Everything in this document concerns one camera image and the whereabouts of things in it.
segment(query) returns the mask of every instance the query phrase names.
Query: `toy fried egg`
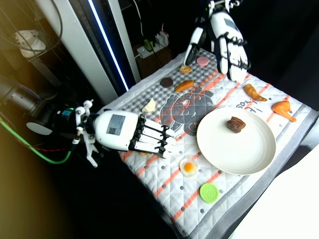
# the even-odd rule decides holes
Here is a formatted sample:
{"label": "toy fried egg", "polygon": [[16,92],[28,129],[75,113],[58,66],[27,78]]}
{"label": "toy fried egg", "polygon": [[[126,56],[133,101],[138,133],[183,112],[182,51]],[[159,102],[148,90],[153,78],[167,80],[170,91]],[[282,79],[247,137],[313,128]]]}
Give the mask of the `toy fried egg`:
{"label": "toy fried egg", "polygon": [[179,168],[184,176],[191,177],[197,173],[198,164],[195,160],[185,158],[179,162]]}

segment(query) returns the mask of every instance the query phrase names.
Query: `egg yolk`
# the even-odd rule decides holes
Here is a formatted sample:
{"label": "egg yolk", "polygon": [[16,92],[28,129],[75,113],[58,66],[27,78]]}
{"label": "egg yolk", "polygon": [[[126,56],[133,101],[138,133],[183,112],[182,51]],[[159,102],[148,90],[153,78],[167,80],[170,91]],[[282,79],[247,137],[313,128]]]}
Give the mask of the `egg yolk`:
{"label": "egg yolk", "polygon": [[194,168],[195,168],[195,166],[192,163],[185,163],[185,165],[184,165],[184,169],[188,173],[194,171]]}

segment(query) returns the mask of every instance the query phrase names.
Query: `plate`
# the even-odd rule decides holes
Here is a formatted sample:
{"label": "plate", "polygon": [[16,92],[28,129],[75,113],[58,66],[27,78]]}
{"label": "plate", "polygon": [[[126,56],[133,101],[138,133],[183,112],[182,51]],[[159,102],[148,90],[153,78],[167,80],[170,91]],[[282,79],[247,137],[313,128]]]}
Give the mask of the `plate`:
{"label": "plate", "polygon": [[[240,133],[226,126],[232,116],[246,124]],[[265,169],[276,152],[276,140],[269,126],[257,115],[238,108],[221,108],[206,115],[197,129],[197,143],[212,165],[236,175]]]}

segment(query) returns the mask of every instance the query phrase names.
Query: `power strip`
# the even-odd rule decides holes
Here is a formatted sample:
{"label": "power strip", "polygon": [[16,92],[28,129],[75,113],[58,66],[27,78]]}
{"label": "power strip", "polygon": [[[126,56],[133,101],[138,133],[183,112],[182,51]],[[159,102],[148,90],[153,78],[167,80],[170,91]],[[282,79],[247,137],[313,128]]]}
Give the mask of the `power strip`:
{"label": "power strip", "polygon": [[[163,48],[168,46],[168,37],[165,33],[160,32],[155,36],[155,46],[153,48],[154,52],[158,52],[162,50]],[[153,51],[147,51],[144,46],[141,46],[137,49],[137,52],[141,56],[141,58],[147,58],[150,55],[153,55]]]}

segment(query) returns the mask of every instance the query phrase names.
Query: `gingham pattern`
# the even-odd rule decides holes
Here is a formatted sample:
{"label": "gingham pattern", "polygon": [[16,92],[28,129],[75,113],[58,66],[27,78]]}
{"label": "gingham pattern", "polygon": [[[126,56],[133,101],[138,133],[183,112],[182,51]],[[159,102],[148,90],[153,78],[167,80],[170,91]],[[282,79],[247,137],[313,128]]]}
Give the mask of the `gingham pattern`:
{"label": "gingham pattern", "polygon": [[[182,63],[182,56],[179,56],[161,71],[143,80],[142,83],[137,84],[128,93],[106,107],[140,113],[150,98],[154,98],[157,102],[157,110],[147,116],[153,120],[158,118],[166,99],[171,94],[176,94],[173,91],[175,86],[185,80],[194,80],[198,85],[216,70],[216,60],[213,54],[200,50],[198,55],[209,57],[211,59],[209,65],[202,68],[193,63],[192,72],[188,75],[183,75],[178,71]],[[160,86],[160,80],[163,77],[172,77],[174,86],[171,88]],[[216,74],[210,81],[202,84],[202,87],[207,87],[218,77],[219,74]],[[262,96],[269,99],[267,102],[251,104],[248,110],[268,121],[277,140],[275,156],[277,157],[310,113],[311,108],[296,99],[289,98],[291,114],[297,118],[297,122],[290,123],[287,119],[272,114],[271,111],[273,103],[282,101],[289,96],[254,76],[250,76],[245,83],[252,84],[258,92],[263,90]],[[222,102],[220,107],[240,108],[241,103],[247,105],[245,102],[251,101],[242,86],[236,82],[229,81],[227,78],[220,81],[210,91],[213,92],[211,99],[215,105]],[[264,171],[244,177],[218,171],[199,153],[195,136],[184,134],[177,137],[177,139],[176,152],[171,160],[154,158],[152,155],[144,156],[137,152],[126,154],[123,159],[131,171],[140,178],[142,183],[174,220],[180,233],[184,237],[203,239],[215,228],[218,221],[227,211],[256,184]],[[183,158],[194,158],[195,156],[198,160],[200,172],[194,177],[186,178],[178,172],[179,162]],[[213,183],[219,190],[219,197],[215,203],[208,204],[196,192],[198,192],[198,188],[204,182],[212,178]]]}

